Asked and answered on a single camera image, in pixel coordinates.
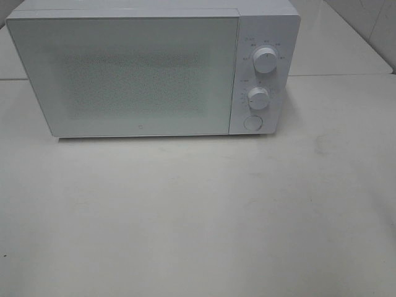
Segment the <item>white microwave door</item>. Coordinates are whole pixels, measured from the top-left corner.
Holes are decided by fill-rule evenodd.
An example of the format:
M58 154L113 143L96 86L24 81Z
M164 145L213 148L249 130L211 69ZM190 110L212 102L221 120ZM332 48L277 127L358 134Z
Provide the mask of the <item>white microwave door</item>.
M56 137L228 132L236 17L7 25Z

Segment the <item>round white door button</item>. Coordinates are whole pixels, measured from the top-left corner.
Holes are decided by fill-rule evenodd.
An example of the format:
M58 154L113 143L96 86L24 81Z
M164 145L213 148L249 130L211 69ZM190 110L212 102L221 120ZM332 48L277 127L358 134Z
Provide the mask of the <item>round white door button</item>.
M259 131L263 125L260 116L250 116L244 120L244 127L249 131Z

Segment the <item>white microwave knob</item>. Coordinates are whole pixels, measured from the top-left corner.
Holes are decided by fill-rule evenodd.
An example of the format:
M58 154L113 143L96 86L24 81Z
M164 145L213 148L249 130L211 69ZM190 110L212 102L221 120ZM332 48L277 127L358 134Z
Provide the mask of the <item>white microwave knob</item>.
M267 74L277 67L278 52L273 46L264 45L255 50L252 60L258 73Z
M248 105L253 110L263 110L270 101L269 92L266 88L255 87L247 93Z

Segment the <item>white microwave oven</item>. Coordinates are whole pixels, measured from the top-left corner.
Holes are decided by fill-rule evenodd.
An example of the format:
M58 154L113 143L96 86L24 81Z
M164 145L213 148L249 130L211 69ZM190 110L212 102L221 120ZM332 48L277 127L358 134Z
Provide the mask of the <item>white microwave oven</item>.
M6 26L51 134L272 134L289 1L24 1Z

